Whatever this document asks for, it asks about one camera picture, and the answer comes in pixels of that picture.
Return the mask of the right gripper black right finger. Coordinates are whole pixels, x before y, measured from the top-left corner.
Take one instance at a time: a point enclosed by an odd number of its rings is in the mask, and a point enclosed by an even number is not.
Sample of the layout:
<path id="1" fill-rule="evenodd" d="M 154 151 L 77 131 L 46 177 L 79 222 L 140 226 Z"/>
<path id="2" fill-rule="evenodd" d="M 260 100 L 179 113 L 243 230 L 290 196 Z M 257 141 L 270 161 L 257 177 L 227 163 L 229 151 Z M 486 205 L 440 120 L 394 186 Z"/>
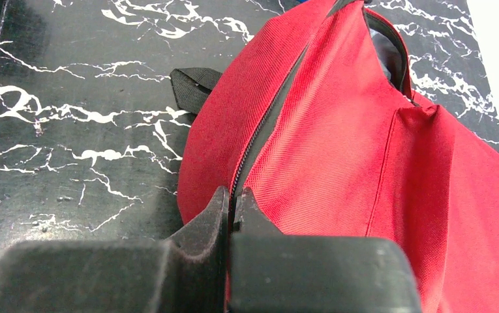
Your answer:
<path id="1" fill-rule="evenodd" d="M 231 312 L 420 312 L 410 263 L 393 241 L 286 235 L 248 188 L 235 199 Z"/>

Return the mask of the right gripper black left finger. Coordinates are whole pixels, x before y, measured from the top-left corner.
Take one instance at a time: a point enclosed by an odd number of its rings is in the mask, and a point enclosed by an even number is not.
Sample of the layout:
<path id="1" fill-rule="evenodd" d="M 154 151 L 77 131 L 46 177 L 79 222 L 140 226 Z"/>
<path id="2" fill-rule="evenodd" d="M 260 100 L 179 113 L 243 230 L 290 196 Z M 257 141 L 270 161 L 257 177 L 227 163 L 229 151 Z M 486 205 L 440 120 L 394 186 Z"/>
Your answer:
<path id="1" fill-rule="evenodd" d="M 25 241 L 0 258 L 0 312 L 224 312 L 229 193 L 161 241 Z"/>

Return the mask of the red backpack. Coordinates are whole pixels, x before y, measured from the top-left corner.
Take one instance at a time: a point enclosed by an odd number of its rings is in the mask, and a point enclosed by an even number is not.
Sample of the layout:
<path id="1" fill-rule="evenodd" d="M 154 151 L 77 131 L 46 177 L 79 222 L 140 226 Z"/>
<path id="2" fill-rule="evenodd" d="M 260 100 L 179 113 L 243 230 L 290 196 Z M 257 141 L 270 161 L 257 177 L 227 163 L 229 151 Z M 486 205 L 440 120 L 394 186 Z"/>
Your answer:
<path id="1" fill-rule="evenodd" d="M 381 237 L 408 256 L 424 312 L 499 312 L 499 153 L 410 85 L 406 46 L 362 1 L 271 18 L 224 72 L 177 68 L 196 117 L 177 203 L 224 186 L 286 234 Z"/>

